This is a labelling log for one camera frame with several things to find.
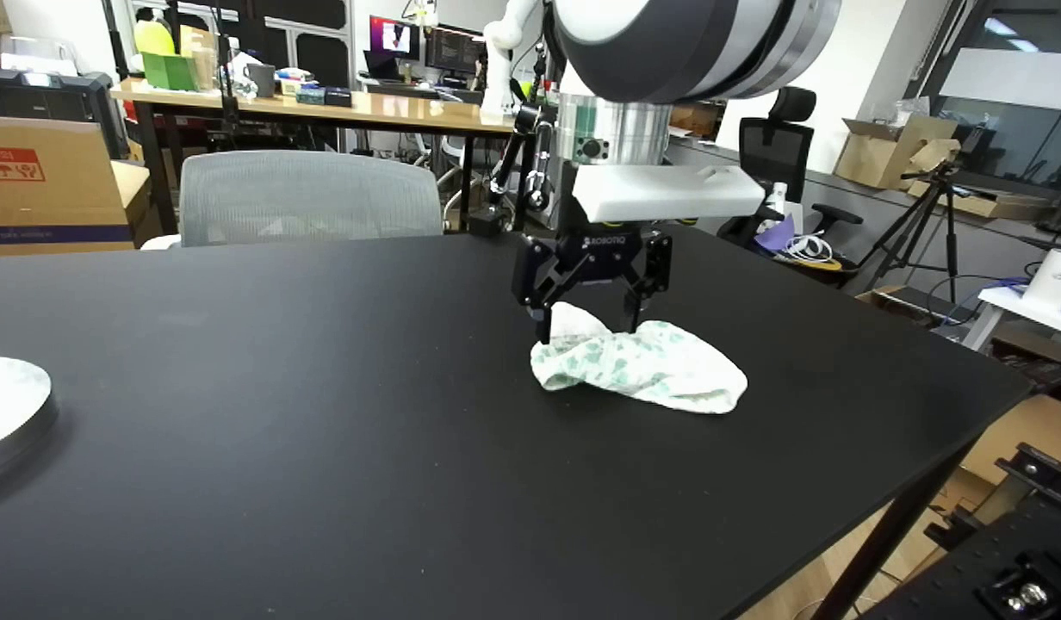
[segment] black table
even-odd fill
[[[678,235],[653,313],[747,368],[741,413],[546,396],[508,285],[472,238],[0,260],[0,350],[59,386],[0,617],[733,617],[905,489],[873,571],[1026,392]]]

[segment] tripod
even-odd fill
[[[948,226],[948,301],[955,305],[955,282],[957,282],[957,238],[955,238],[955,187],[952,187],[955,166],[943,160],[935,171],[903,176],[903,179],[924,179],[930,183],[926,192],[895,220],[887,226],[887,235],[873,243],[863,265],[873,265],[876,253],[882,260],[873,269],[867,290],[891,269],[914,265],[914,250],[943,195],[943,226]]]

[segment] desk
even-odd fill
[[[918,515],[1026,392],[677,243],[653,315],[747,368],[733,417],[541,392],[515,253],[475,238],[0,260],[0,350],[62,407],[0,481],[0,617],[736,617],[895,493]]]
[[[981,290],[980,301],[981,301],[981,313],[966,338],[966,347],[971,350],[986,347],[986,342],[992,338],[992,331],[1002,322],[1005,313],[1025,315],[1032,322],[1044,322],[1061,335],[1061,308],[1038,305],[1014,290]]]
[[[128,79],[114,88],[119,98],[137,107],[145,160],[153,167],[153,203],[158,208],[161,231],[176,231],[173,187],[167,183],[158,133],[153,132],[154,113],[222,113],[219,93],[169,93],[153,88],[147,81]],[[442,104],[442,98],[414,98],[414,97],[378,97],[378,93],[352,93],[352,107],[312,107],[312,104],[282,104],[282,98],[252,98],[243,104],[250,120],[312,120],[335,128],[369,128],[369,132],[418,132],[418,133],[463,133],[465,136],[465,166],[472,166],[472,136],[508,136],[511,125],[486,125],[480,107],[472,104]],[[463,226],[469,220],[469,187],[472,167],[463,179]]]

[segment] floor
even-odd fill
[[[926,523],[942,523],[955,506],[975,510],[1001,481],[1002,470],[995,458],[1011,458],[1017,443],[1033,443],[1061,460],[1061,403],[1046,396],[1033,396],[1005,413],[966,458],[966,466],[948,478],[935,506],[919,515],[898,549],[876,576],[867,592],[859,600],[856,611],[873,608],[888,592],[895,592],[905,578],[919,576],[930,561],[937,561],[937,547],[924,536]],[[880,514],[837,541],[826,553],[801,569],[790,583],[767,592],[758,605],[751,605],[747,620],[805,620],[824,603],[826,587],[840,578],[859,545],[873,535]]]

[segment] white plate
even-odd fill
[[[22,357],[0,357],[0,439],[41,413],[52,396],[52,375]]]

